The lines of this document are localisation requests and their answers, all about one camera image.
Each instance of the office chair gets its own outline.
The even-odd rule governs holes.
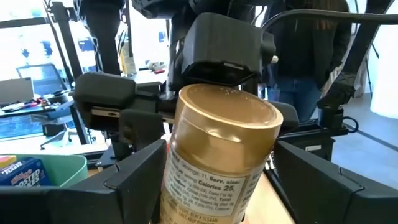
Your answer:
[[[68,90],[57,68],[52,63],[27,65],[16,68],[16,70],[21,78],[32,77],[34,92],[40,96],[53,94],[59,90]],[[41,149],[44,149],[46,144],[59,140],[62,141],[61,147],[63,147],[72,141],[70,138],[72,135],[77,135],[76,131],[71,131],[67,126],[68,122],[73,121],[70,110],[65,109],[45,114],[33,114],[30,117],[32,122],[40,122],[44,128],[47,124],[63,125],[63,131],[43,142],[40,145]]]

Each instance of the desk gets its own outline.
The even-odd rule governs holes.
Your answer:
[[[55,112],[63,109],[68,109],[73,105],[73,100],[63,103],[58,106],[48,106],[46,108],[43,108],[41,106],[33,106],[31,108],[25,108],[21,110],[17,110],[14,112],[10,113],[5,113],[2,110],[0,110],[0,119],[1,118],[12,118],[16,116],[25,116],[25,115],[32,115],[32,114],[41,114],[41,113],[49,113],[49,112]]]
[[[98,173],[89,170],[89,175]],[[294,224],[267,177],[262,174],[246,209],[243,224]]]

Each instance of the frosted flakes box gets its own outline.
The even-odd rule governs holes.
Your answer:
[[[0,186],[50,186],[43,162],[34,157],[24,157],[0,170]]]

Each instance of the wooden table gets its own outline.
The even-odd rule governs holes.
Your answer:
[[[89,170],[89,175],[98,173]],[[263,174],[246,209],[244,224],[293,224],[294,221]]]

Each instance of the person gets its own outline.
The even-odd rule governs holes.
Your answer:
[[[349,12],[345,0],[274,1],[264,21],[286,10],[323,9]],[[295,107],[301,123],[311,119],[330,73],[342,64],[351,40],[351,23],[329,20],[291,19],[275,24],[277,64],[266,65],[262,82],[268,100]]]

